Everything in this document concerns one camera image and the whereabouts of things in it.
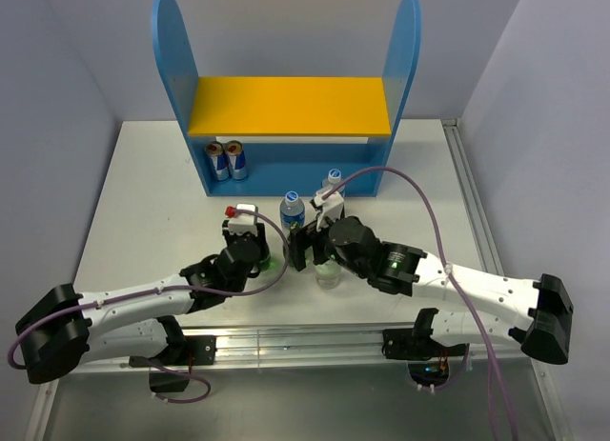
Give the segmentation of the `green Perrier bottle red label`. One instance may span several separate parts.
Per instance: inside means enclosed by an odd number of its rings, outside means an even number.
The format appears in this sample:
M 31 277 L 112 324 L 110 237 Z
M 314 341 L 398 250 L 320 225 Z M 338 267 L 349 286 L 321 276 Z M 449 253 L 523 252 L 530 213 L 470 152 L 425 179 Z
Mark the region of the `green Perrier bottle red label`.
M 267 271 L 272 264 L 272 254 L 268 244 L 261 247 L 260 259 L 258 267 L 261 271 Z

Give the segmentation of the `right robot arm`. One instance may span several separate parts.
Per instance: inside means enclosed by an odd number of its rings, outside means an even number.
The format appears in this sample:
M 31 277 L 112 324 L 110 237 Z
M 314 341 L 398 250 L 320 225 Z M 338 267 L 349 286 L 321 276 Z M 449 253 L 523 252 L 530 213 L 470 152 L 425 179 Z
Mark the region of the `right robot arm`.
M 332 261 L 383 293 L 427 301 L 412 327 L 382 333 L 388 359 L 425 361 L 461 356 L 488 337 L 551 365 L 569 359 L 574 305 L 560 278 L 515 279 L 444 264 L 426 251 L 382 242 L 357 217 L 289 232 L 297 271 L 311 251 L 316 264 Z

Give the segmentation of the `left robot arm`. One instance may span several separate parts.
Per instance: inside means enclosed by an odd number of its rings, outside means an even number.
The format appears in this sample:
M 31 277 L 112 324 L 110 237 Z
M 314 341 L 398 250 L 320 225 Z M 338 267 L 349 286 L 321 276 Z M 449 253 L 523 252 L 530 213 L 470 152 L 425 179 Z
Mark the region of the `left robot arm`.
M 121 356 L 174 364 L 186 351 L 177 316 L 204 311 L 245 289 L 269 263 L 265 227 L 237 232 L 222 224 L 221 252 L 160 281 L 105 292 L 79 292 L 71 283 L 46 293 L 15 325 L 32 384 L 43 384 L 78 365 Z

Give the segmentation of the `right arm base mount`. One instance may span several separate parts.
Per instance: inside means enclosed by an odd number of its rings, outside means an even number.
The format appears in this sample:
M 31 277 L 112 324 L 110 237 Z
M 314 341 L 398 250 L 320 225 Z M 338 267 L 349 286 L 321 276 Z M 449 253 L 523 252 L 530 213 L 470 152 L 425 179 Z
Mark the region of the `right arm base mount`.
M 443 346 L 417 336 L 414 329 L 383 330 L 381 353 L 388 360 L 406 362 L 415 389 L 431 395 L 448 388 L 470 368 L 467 344 Z

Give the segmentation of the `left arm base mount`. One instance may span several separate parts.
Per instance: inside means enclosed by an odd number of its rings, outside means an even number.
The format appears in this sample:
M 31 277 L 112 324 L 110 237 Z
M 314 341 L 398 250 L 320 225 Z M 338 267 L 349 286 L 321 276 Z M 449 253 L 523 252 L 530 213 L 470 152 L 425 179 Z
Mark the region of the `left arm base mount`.
M 214 363 L 216 337 L 213 335 L 186 336 L 176 346 L 168 346 L 167 351 L 160 352 L 154 358 L 132 356 L 128 366 L 133 369 L 148 368 L 149 389 L 152 397 L 168 404 L 190 404 L 207 398 L 212 386 L 205 378 L 195 375 L 196 366 L 210 366 Z M 178 398 L 191 382 L 204 386 L 204 392 L 196 397 Z

